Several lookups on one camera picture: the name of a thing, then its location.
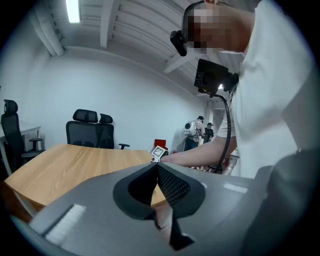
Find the man's hand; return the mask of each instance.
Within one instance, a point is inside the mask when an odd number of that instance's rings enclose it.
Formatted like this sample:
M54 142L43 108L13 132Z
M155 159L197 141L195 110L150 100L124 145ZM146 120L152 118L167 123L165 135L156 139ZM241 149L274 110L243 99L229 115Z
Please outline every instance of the man's hand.
M225 148L227 138L215 137L212 142L205 143L194 149L166 155L161 162L173 163L184 167L208 166L217 164ZM225 154L228 157L237 147L236 137L230 139L229 148Z

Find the fluorescent light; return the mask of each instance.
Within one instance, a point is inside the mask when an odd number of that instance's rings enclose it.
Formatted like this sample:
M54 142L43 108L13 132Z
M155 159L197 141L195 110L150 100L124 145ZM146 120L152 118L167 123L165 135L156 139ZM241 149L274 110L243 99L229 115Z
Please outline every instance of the fluorescent light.
M79 0L65 0L66 10L68 12L68 18L70 23L79 23Z

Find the office chair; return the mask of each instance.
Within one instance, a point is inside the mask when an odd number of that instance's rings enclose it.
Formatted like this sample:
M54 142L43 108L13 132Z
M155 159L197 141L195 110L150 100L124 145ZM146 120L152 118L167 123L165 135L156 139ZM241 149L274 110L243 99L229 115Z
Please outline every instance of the office chair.
M114 149L114 126L111 124L114 120L110 115L100 114L100 121L96 125L101 128L100 148ZM119 144L123 150L125 147L130 147L128 144Z
M97 112L85 109L77 109L73 114L73 120L66 123L67 143L77 146L98 148L101 137L101 129Z
M4 114L1 116L1 124L5 139L11 149L12 153L12 172L19 169L25 162L36 157L44 150L36 150L37 142L42 141L42 138L31 138L29 141L33 142L32 150L26 152L25 144L20 132L19 116L17 114L18 105L15 101L4 100Z

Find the white ceiling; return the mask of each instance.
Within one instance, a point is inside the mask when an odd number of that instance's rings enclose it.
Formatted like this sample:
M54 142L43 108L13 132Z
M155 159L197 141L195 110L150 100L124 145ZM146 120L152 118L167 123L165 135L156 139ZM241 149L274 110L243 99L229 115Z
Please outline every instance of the white ceiling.
M82 44L89 48L102 49L102 37L105 36L108 42L116 42L156 59L163 65L163 69L166 63L177 55L176 49L170 42L170 33L181 29L184 9L190 3L197 2L197 0L79 0L81 22L69 23L66 0L46 1L54 29L62 37L62 46ZM235 8L249 11L254 11L259 1L225 0ZM109 7L106 7L110 6L110 3L113 3L111 14L108 13ZM175 72L189 81L190 84L186 89L193 95L198 94L193 83L199 58L223 65L233 73L239 70L243 60L241 54L215 52L211 55L198 55L180 65ZM206 96L199 99L209 100Z

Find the ceiling beam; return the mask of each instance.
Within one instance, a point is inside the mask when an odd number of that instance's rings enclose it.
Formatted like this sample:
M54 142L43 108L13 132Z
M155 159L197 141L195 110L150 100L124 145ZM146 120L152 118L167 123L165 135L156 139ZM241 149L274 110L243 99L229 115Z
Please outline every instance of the ceiling beam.
M108 41L112 38L120 0L104 0L101 11L100 45L107 48Z
M181 57L180 54L177 53L165 63L165 69L163 70L163 72L165 74L169 74L171 71L192 60L196 56L202 56L202 54L197 52L196 50L189 50L186 56Z

